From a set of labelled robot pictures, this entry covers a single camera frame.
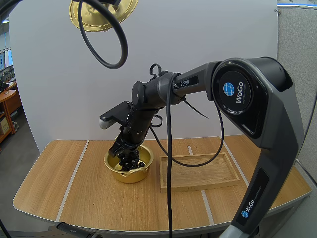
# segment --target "wego logo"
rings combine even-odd
[[[242,96],[243,96],[242,91],[243,91],[243,82],[239,82],[236,103],[241,103],[241,99],[242,99]]]

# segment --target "black cable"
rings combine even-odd
[[[172,92],[172,84],[174,78],[178,74],[175,73],[168,83],[167,99],[166,99],[166,117],[167,117],[167,210],[168,210],[168,228],[169,237],[173,238],[173,215],[172,215],[172,194],[171,194],[171,175],[172,175],[172,123],[170,114],[170,96]]]
[[[173,74],[169,83],[168,83],[168,91],[167,91],[167,99],[166,99],[167,149],[168,149],[168,152],[167,152],[167,161],[168,161],[168,163],[167,163],[167,210],[168,210],[168,228],[169,228],[169,237],[170,238],[173,237],[173,217],[172,217],[172,199],[171,199],[172,160],[180,165],[187,166],[187,167],[199,167],[199,166],[206,165],[206,164],[210,163],[211,161],[213,161],[216,158],[216,156],[219,154],[219,152],[221,151],[222,145],[223,145],[223,140],[224,140],[223,121],[222,121],[220,110],[217,107],[217,105],[215,104],[216,109],[217,109],[218,114],[219,114],[219,119],[220,119],[220,124],[221,124],[221,143],[220,143],[219,149],[215,153],[215,155],[210,160],[208,160],[204,163],[198,164],[198,165],[184,164],[184,163],[177,161],[176,159],[174,159],[172,157],[172,122],[171,122],[170,106],[171,106],[172,85],[173,85],[173,81],[177,75],[178,74],[176,74],[176,73]],[[153,135],[157,139],[157,142],[159,143],[162,150],[165,152],[165,150],[161,146],[157,136],[155,135],[155,132],[152,129],[152,127],[150,127],[150,130],[152,131]]]
[[[95,8],[99,13],[101,13],[107,19],[107,21],[112,25],[114,31],[116,32],[116,34],[119,38],[120,44],[121,44],[121,58],[120,58],[118,63],[111,64],[111,63],[104,61],[104,59],[98,55],[98,53],[95,51],[93,46],[90,44],[90,42],[87,38],[86,32],[84,30],[83,21],[82,21],[82,17],[81,17],[81,8],[82,8],[83,1],[86,2],[87,4],[89,4],[90,6],[92,6],[93,8]],[[79,29],[80,29],[81,35],[82,35],[88,49],[91,51],[91,53],[94,55],[94,57],[103,66],[110,68],[110,69],[117,69],[117,68],[120,68],[121,66],[124,65],[124,63],[126,62],[126,60],[128,58],[127,39],[125,37],[125,34],[123,32],[121,25],[117,21],[117,19],[111,14],[111,12],[103,4],[101,4],[97,0],[80,0],[79,5],[78,5],[78,23],[79,23]]]
[[[215,155],[208,161],[204,162],[204,163],[201,163],[201,164],[197,164],[197,165],[189,165],[189,164],[184,164],[182,162],[179,162],[177,161],[176,159],[174,159],[172,157],[172,161],[174,161],[175,163],[179,164],[179,165],[182,165],[182,166],[186,166],[186,167],[199,167],[199,166],[203,166],[203,165],[206,165],[208,163],[210,163],[211,161],[213,161],[216,156],[219,154],[219,152],[221,151],[222,149],[222,145],[223,145],[223,141],[224,141],[224,127],[223,127],[223,121],[222,121],[222,116],[221,116],[221,112],[219,110],[219,108],[216,106],[216,109],[218,111],[218,115],[219,115],[219,120],[220,120],[220,124],[221,124],[221,143],[220,143],[220,146],[219,146],[219,149],[218,151],[215,153]],[[155,140],[157,141],[158,145],[160,146],[160,148],[162,149],[162,151],[168,156],[168,152],[165,150],[165,148],[163,147],[163,145],[161,144],[161,142],[159,141],[159,138],[158,136],[156,135],[155,131],[153,130],[153,128],[150,126],[150,130],[155,138]]]
[[[202,114],[201,112],[199,112],[196,108],[194,108],[194,106],[192,106],[189,102],[186,101],[186,99],[183,99],[183,102],[186,103],[189,107],[191,107],[195,112],[197,112],[199,115],[202,115],[203,117],[209,119],[207,116],[205,116],[204,114]]]
[[[1,229],[3,230],[3,233],[5,234],[5,236],[6,236],[7,238],[11,238],[9,232],[6,230],[6,228],[5,228],[4,224],[2,223],[1,219],[0,219],[0,227],[1,227]]]

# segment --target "desk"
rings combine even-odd
[[[7,101],[8,112],[10,114],[12,114],[12,112],[14,112],[19,107],[22,106],[22,102],[21,102],[21,98],[20,98],[20,94],[18,90],[18,85],[16,84],[16,82],[13,82],[13,84],[7,87],[5,91],[12,90],[12,89],[16,91],[16,94]]]
[[[161,142],[167,148],[167,140]],[[113,141],[52,141],[18,190],[14,207],[46,221],[100,229],[100,233],[167,234],[166,193],[160,193],[159,184],[159,157],[163,152],[157,142],[144,142],[152,149],[154,161],[148,176],[134,184],[116,181],[106,168],[104,155],[112,144]],[[193,154],[214,153],[219,144],[219,137],[175,139],[173,154],[189,154],[188,146]],[[235,170],[241,171],[238,172],[240,183],[211,190],[172,193],[176,233],[212,231],[228,226],[233,219],[260,149],[246,136],[237,135],[226,136],[221,151],[228,154]],[[310,192],[311,188],[293,168],[269,213],[285,210]]]
[[[10,129],[4,135],[0,135],[0,142],[2,142],[10,133],[15,134],[12,120],[7,108],[7,101],[10,98],[14,97],[15,94],[16,94],[15,90],[8,90],[8,91],[3,91],[2,93],[0,93],[0,104],[1,104],[0,110],[4,112],[3,114],[0,115],[0,118],[6,117],[6,120],[10,127]]]

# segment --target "white tape strip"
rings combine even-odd
[[[68,194],[69,194],[71,185],[73,184],[75,175],[76,175],[77,170],[78,170],[78,168],[79,168],[79,165],[80,165],[80,163],[81,163],[81,161],[82,161],[82,159],[83,159],[83,157],[84,157],[84,154],[85,154],[85,152],[86,152],[88,143],[89,143],[89,140],[87,140],[86,145],[85,145],[85,147],[84,147],[84,149],[83,149],[83,152],[81,153],[81,156],[80,156],[80,158],[79,158],[79,160],[78,160],[78,162],[77,162],[77,165],[76,165],[76,167],[75,167],[75,169],[74,169],[73,175],[72,175],[71,178],[70,178],[70,181],[69,181],[68,187],[67,187],[67,189],[66,189],[66,192],[65,192],[63,201],[61,202],[61,205],[60,205],[60,208],[59,208],[57,217],[56,217],[56,222],[59,222],[59,220],[60,220],[60,216],[61,216],[61,214],[62,214],[62,212],[63,212],[63,209],[64,209],[64,206],[65,206],[66,199],[67,199],[67,197],[68,197]]]
[[[231,151],[229,150],[229,147],[227,146],[226,142],[223,141],[223,145],[224,145],[224,147],[226,147],[226,149],[227,149],[229,155],[231,156],[231,158],[232,158],[234,164],[235,164],[236,167],[238,168],[238,171],[240,172],[240,174],[241,174],[241,176],[242,176],[242,178],[243,178],[243,181],[245,182],[246,186],[249,186],[249,182],[247,181],[247,178],[244,176],[244,174],[243,174],[243,172],[242,172],[242,170],[241,170],[241,168],[240,168],[238,162],[236,161],[236,159],[234,158],[233,154],[232,154]]]
[[[188,148],[189,154],[193,155],[192,147],[190,147],[190,145],[188,145],[187,148]]]
[[[190,145],[188,145],[187,148],[188,148],[189,154],[193,155],[192,147],[190,147]],[[207,196],[206,196],[205,190],[201,190],[201,192],[202,192],[204,204],[205,204],[205,207],[206,207],[209,223],[210,223],[210,225],[213,225],[214,224],[213,217],[212,217],[212,213],[211,213],[211,210],[210,210],[210,207],[209,207],[209,203],[208,203],[208,200],[207,200]]]
[[[208,215],[208,218],[209,218],[209,223],[210,223],[210,225],[213,225],[214,224],[213,217],[212,217],[212,213],[211,213],[211,210],[210,210],[210,207],[209,207],[209,203],[208,203],[208,199],[207,199],[205,190],[202,190],[201,192],[202,192],[204,204],[205,204],[205,207],[206,207],[207,215]]]

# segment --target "gold pot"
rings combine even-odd
[[[138,150],[140,153],[140,162],[143,162],[145,166],[128,172],[121,171],[121,165],[119,165],[120,159],[117,156],[112,157],[109,153],[105,154],[105,164],[111,170],[116,180],[124,183],[134,183],[143,180],[148,175],[149,166],[154,158],[153,152],[144,145],[140,145]]]

